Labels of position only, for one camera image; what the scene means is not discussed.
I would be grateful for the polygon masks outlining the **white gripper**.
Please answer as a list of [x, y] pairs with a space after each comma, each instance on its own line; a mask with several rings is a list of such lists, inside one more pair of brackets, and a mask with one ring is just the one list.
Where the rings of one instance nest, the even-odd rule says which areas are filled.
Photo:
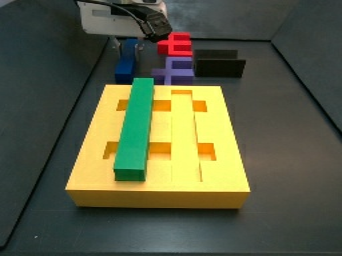
[[136, 37], [136, 49], [143, 51], [142, 38], [169, 36], [167, 7], [163, 0], [76, 0], [82, 26], [90, 34], [111, 35], [112, 48], [120, 51], [119, 37]]

